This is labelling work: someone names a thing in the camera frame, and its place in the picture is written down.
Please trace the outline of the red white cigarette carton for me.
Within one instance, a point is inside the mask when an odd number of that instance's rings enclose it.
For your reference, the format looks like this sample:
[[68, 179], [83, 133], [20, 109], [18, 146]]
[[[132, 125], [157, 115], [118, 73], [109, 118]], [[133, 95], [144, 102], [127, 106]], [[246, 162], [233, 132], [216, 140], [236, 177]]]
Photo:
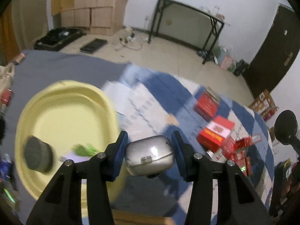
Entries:
[[215, 153], [229, 138], [234, 129], [234, 125], [234, 122], [217, 115], [200, 131], [197, 136], [197, 141]]

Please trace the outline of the grey bed sheet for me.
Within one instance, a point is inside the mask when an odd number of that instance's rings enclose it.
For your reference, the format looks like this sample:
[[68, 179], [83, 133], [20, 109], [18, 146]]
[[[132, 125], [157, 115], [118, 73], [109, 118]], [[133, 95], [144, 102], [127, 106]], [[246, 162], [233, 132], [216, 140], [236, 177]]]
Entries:
[[[96, 57], [50, 51], [26, 51], [26, 58], [16, 67], [12, 103], [6, 114], [6, 130], [1, 153], [15, 155], [17, 122], [27, 102], [49, 85], [73, 80], [101, 88], [107, 81], [117, 81], [128, 64], [115, 64]], [[124, 190], [113, 207], [153, 216], [169, 216], [175, 198], [164, 194], [163, 182], [156, 177], [127, 177]]]

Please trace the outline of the pile of clothes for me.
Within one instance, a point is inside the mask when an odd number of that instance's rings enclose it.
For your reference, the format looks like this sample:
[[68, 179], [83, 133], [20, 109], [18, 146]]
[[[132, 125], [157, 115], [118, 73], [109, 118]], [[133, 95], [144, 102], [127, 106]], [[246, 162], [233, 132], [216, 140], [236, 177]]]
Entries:
[[0, 95], [8, 90], [12, 84], [15, 75], [15, 64], [8, 63], [0, 68]]

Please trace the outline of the silver computer mouse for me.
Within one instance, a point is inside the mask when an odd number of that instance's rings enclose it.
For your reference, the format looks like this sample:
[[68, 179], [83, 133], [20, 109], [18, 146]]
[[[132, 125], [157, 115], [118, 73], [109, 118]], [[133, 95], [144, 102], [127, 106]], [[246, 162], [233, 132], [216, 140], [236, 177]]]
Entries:
[[151, 176], [170, 169], [175, 157], [169, 139], [158, 135], [129, 143], [124, 160], [130, 175]]

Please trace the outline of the purple green toy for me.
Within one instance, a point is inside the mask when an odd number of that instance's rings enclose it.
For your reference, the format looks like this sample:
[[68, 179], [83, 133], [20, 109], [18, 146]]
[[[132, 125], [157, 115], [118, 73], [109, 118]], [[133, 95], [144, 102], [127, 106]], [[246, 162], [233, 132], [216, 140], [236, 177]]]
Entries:
[[98, 154], [100, 151], [92, 144], [76, 144], [72, 147], [71, 151], [62, 155], [59, 160], [63, 163], [66, 160], [72, 160], [75, 163], [88, 161], [90, 158]]

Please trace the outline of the dark door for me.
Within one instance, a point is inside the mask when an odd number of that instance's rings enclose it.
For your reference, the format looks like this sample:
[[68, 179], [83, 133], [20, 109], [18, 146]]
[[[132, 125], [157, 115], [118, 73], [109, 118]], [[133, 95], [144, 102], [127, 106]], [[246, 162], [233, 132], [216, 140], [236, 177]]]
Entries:
[[285, 6], [278, 6], [273, 24], [257, 55], [243, 73], [253, 98], [271, 92], [283, 79], [299, 52], [299, 18]]

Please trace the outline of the blue white packet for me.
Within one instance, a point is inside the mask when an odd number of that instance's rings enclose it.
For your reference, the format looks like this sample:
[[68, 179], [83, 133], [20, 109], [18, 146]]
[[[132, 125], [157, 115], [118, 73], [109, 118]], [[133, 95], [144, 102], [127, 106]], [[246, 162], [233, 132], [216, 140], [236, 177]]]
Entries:
[[1, 179], [6, 181], [10, 179], [10, 174], [13, 168], [13, 161], [7, 153], [4, 153], [1, 157]]

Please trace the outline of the black flat device on floor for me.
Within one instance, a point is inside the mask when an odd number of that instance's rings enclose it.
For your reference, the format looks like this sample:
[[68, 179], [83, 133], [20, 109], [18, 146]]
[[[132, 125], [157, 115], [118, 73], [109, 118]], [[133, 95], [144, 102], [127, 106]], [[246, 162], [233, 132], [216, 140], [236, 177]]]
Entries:
[[107, 44], [107, 40], [95, 38], [91, 42], [83, 45], [79, 51], [82, 53], [93, 54]]

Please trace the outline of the red flat cigarette packs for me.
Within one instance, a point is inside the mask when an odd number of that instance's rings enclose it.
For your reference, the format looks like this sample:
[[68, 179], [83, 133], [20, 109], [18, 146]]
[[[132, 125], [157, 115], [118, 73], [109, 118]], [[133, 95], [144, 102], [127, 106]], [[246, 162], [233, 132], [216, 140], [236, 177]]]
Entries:
[[258, 142], [262, 141], [261, 134], [244, 137], [234, 140], [229, 136], [216, 151], [207, 151], [208, 156], [218, 163], [225, 163], [227, 160], [234, 161], [246, 177], [252, 175], [251, 159], [247, 157], [248, 149]]

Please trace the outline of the black suitcase on floor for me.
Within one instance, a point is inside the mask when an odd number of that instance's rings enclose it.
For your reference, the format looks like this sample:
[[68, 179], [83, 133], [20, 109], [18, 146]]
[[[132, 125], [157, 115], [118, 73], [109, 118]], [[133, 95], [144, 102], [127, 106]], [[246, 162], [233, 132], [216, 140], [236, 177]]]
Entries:
[[59, 51], [85, 35], [86, 32], [81, 28], [60, 27], [52, 29], [44, 37], [36, 40], [34, 50]]

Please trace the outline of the pink bag under table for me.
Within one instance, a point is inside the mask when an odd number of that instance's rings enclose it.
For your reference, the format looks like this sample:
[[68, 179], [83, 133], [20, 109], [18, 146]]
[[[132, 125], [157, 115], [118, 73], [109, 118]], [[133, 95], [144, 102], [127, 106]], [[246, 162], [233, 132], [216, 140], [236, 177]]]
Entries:
[[222, 60], [220, 67], [223, 70], [228, 70], [229, 68], [232, 67], [233, 62], [234, 62], [233, 57], [231, 57], [230, 55], [227, 54], [227, 55], [225, 55], [224, 59]]

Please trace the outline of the blue white checkered blanket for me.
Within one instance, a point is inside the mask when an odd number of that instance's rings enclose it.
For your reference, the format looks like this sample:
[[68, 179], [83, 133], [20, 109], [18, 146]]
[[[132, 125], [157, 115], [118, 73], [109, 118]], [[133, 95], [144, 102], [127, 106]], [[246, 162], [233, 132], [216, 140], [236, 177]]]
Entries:
[[[178, 131], [194, 150], [206, 154], [197, 136], [207, 125], [194, 109], [205, 88], [190, 80], [127, 65], [116, 79], [106, 80], [102, 90], [114, 103], [119, 126], [130, 140], [155, 135], [168, 138]], [[274, 184], [274, 154], [265, 122], [248, 107], [222, 95], [217, 114], [234, 123], [232, 137], [239, 140], [260, 135], [261, 141], [250, 147], [250, 182], [266, 207], [270, 206]], [[129, 212], [171, 217], [183, 224], [193, 185], [185, 182], [177, 166], [158, 177], [128, 176], [123, 192], [113, 208]]]

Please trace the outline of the yellow plastic basin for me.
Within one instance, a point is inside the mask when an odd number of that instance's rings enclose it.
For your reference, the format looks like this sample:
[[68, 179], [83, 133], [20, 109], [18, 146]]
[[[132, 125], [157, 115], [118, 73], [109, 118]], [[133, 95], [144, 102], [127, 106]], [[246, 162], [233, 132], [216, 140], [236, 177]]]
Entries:
[[[99, 88], [78, 81], [53, 83], [24, 107], [16, 128], [15, 164], [22, 184], [37, 200], [76, 144], [104, 151], [120, 130], [110, 99]], [[44, 174], [30, 170], [23, 156], [26, 140], [35, 136], [54, 151], [53, 168]]]

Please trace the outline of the black fan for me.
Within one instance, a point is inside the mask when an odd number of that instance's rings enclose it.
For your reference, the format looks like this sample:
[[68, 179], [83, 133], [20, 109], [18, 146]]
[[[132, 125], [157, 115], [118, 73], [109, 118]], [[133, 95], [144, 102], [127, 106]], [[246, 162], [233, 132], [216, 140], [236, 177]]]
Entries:
[[283, 145], [290, 145], [299, 155], [299, 124], [291, 110], [282, 111], [274, 123], [274, 135]]

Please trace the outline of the wooden wardrobe cabinet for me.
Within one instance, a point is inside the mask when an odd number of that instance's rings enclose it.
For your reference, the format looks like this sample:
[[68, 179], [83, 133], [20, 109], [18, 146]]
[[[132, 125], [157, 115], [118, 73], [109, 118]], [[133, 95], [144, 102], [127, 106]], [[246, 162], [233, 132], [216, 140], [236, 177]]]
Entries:
[[51, 15], [59, 27], [78, 27], [112, 36], [124, 27], [128, 0], [51, 0]]

